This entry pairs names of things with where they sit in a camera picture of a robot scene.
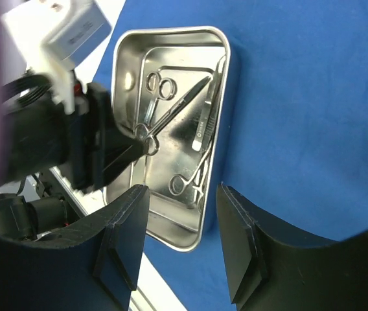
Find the steel surgical scissors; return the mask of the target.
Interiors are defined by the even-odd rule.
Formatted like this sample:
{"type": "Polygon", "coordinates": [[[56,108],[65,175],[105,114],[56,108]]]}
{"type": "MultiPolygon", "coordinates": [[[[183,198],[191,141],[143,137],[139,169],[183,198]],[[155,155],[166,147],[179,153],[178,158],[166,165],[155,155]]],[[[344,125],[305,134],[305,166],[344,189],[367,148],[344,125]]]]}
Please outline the steel surgical scissors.
{"type": "Polygon", "coordinates": [[[158,71],[151,71],[146,76],[145,89],[152,94],[144,115],[144,123],[150,125],[158,102],[172,100],[176,95],[177,85],[172,78],[162,78],[158,71]]]}

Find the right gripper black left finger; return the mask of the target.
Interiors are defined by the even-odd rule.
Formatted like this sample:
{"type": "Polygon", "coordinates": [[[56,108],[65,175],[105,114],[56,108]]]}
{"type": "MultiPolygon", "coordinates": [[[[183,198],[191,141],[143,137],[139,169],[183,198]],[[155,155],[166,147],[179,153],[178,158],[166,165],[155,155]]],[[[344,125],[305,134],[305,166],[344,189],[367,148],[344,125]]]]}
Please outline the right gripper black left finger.
{"type": "Polygon", "coordinates": [[[149,201],[148,187],[134,185],[38,241],[0,236],[0,310],[127,310],[149,201]]]}

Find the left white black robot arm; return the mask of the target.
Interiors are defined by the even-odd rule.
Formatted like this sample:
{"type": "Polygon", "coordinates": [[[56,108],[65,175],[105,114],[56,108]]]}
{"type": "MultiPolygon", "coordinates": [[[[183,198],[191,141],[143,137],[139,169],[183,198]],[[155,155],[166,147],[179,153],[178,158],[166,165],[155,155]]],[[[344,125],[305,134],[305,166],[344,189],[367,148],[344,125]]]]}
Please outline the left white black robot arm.
{"type": "MultiPolygon", "coordinates": [[[[144,144],[116,123],[109,92],[100,84],[75,83],[72,114],[53,102],[46,76],[24,76],[3,87],[5,98],[18,93],[22,97],[6,114],[6,182],[22,182],[58,167],[74,190],[93,192],[108,186],[144,154],[144,144]]],[[[29,203],[20,193],[0,194],[0,235],[34,240],[39,233],[66,225],[67,213],[57,196],[29,203]]]]}

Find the steel forceps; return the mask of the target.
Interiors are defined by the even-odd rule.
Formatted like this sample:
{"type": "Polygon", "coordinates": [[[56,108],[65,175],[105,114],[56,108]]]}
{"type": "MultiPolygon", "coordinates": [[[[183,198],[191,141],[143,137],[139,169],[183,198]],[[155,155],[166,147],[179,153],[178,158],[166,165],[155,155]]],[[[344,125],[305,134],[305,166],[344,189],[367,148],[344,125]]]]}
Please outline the steel forceps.
{"type": "Polygon", "coordinates": [[[144,144],[144,155],[153,156],[159,150],[157,135],[200,93],[210,82],[211,78],[206,76],[190,88],[162,117],[153,125],[138,123],[135,134],[144,144]]]}

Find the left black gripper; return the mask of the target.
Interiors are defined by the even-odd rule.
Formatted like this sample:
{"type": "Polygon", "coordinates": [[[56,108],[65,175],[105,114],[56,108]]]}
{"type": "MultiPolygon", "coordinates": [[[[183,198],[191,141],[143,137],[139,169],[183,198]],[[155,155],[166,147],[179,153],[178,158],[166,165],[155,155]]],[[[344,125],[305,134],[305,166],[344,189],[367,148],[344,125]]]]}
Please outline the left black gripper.
{"type": "Polygon", "coordinates": [[[124,128],[106,127],[106,90],[89,83],[81,90],[79,81],[69,87],[75,110],[67,114],[63,102],[54,103],[52,82],[45,75],[18,78],[1,88],[7,101],[22,91],[6,114],[11,129],[6,170],[0,185],[31,174],[62,166],[72,188],[94,191],[116,180],[131,163],[148,150],[143,141],[124,128]]]}

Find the steel instrument tray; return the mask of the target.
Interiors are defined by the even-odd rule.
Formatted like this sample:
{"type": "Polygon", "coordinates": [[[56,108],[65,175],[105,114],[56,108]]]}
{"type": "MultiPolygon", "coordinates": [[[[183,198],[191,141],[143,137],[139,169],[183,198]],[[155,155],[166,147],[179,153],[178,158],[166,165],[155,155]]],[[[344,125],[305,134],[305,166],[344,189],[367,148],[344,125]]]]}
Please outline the steel instrument tray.
{"type": "Polygon", "coordinates": [[[146,185],[146,232],[176,251],[193,250],[216,217],[236,61],[212,26],[130,30],[115,47],[113,114],[149,150],[104,189],[104,199],[146,185]]]}

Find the blue surgical cloth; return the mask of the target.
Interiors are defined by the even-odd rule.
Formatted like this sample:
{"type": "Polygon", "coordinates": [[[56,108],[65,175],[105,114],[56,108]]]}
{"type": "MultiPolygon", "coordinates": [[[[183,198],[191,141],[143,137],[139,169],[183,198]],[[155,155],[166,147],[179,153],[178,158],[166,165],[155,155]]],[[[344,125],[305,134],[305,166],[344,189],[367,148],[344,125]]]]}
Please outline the blue surgical cloth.
{"type": "Polygon", "coordinates": [[[242,69],[225,181],[272,214],[341,239],[368,229],[368,1],[111,1],[96,78],[131,29],[213,25],[242,69]]]}

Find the steel tweezers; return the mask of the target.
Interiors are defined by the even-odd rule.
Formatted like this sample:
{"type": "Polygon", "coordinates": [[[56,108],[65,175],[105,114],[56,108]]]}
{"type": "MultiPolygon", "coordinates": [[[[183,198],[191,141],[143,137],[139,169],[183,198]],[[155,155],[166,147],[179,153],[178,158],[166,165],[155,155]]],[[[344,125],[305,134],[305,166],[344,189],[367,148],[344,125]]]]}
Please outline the steel tweezers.
{"type": "Polygon", "coordinates": [[[197,152],[201,150],[203,138],[207,128],[207,122],[209,120],[209,116],[213,107],[214,96],[219,89],[219,85],[222,79],[225,61],[226,55],[223,55],[216,64],[216,69],[213,73],[212,80],[209,82],[207,88],[206,97],[198,121],[198,126],[196,128],[196,133],[192,142],[192,149],[197,152]]]}

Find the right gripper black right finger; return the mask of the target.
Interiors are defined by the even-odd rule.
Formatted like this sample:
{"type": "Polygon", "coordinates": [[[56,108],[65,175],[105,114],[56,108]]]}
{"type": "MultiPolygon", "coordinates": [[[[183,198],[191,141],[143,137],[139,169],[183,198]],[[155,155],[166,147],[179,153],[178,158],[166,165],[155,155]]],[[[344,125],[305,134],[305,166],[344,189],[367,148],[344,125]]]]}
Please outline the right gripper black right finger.
{"type": "Polygon", "coordinates": [[[336,242],[234,188],[216,191],[231,302],[238,310],[368,310],[368,230],[336,242]]]}

